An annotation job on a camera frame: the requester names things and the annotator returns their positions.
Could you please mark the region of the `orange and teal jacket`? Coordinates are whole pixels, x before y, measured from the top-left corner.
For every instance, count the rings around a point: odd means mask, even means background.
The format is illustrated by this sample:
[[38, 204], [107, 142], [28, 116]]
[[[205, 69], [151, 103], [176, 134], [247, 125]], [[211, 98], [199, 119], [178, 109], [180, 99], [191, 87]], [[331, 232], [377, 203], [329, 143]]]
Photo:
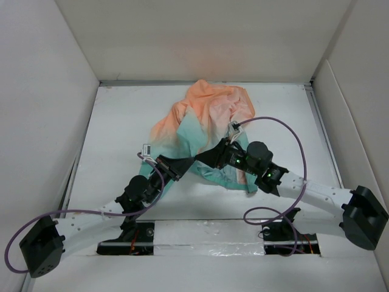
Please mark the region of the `orange and teal jacket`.
[[[215, 147], [229, 136], [229, 123], [255, 117], [247, 91], [239, 86], [217, 85], [199, 80], [183, 100], [152, 127], [149, 144], [151, 157], [187, 158]], [[255, 177], [231, 166], [213, 169], [195, 162], [190, 172], [226, 189], [255, 193]]]

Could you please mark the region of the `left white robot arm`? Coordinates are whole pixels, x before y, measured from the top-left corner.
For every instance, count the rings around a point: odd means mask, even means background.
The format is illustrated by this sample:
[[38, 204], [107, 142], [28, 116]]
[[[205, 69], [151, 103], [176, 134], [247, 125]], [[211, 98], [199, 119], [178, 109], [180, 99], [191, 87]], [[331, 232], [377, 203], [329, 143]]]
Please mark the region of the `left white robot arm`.
[[[89, 242], [105, 240], [107, 230], [122, 241], [131, 240], [137, 229], [136, 220], [162, 197], [170, 181], [180, 180], [195, 162], [194, 158], [172, 159], [160, 155], [149, 177], [134, 176], [122, 195], [98, 210], [74, 210], [66, 218], [54, 220], [40, 215], [20, 241], [27, 272], [41, 277], [58, 266], [61, 258], [86, 247]], [[123, 218], [118, 223], [116, 218]]]

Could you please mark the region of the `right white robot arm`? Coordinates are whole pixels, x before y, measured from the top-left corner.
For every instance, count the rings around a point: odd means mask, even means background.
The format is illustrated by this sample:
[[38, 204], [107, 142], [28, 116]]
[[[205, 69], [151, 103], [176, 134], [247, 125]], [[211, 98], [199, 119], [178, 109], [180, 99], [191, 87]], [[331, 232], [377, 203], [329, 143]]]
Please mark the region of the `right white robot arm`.
[[281, 232], [287, 239], [296, 239], [302, 233], [329, 234], [347, 238], [368, 251], [376, 249], [388, 222], [388, 213], [369, 188], [358, 186], [350, 190], [324, 186], [274, 164], [272, 158], [272, 152], [262, 142], [251, 142], [246, 150], [241, 150], [237, 142], [226, 138], [195, 157], [214, 169], [229, 165], [255, 176], [255, 185], [264, 193], [299, 200], [329, 213], [324, 217], [294, 207], [288, 212], [289, 220], [281, 224]]

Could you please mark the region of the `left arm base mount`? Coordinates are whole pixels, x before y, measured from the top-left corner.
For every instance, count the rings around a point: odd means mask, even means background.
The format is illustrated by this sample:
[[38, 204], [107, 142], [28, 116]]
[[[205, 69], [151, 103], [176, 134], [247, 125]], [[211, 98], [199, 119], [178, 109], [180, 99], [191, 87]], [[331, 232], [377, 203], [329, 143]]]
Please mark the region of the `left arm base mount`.
[[118, 238], [100, 242], [96, 253], [101, 256], [152, 256], [154, 235], [154, 221], [137, 222], [129, 229], [123, 229]]

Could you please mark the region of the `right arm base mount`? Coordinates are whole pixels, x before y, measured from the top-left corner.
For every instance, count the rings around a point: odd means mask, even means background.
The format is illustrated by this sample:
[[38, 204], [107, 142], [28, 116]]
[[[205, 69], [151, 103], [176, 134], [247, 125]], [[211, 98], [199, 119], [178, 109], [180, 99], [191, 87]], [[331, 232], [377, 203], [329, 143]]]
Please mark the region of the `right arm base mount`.
[[258, 237], [263, 240], [265, 255], [320, 254], [317, 235], [299, 233], [285, 218], [265, 224]]

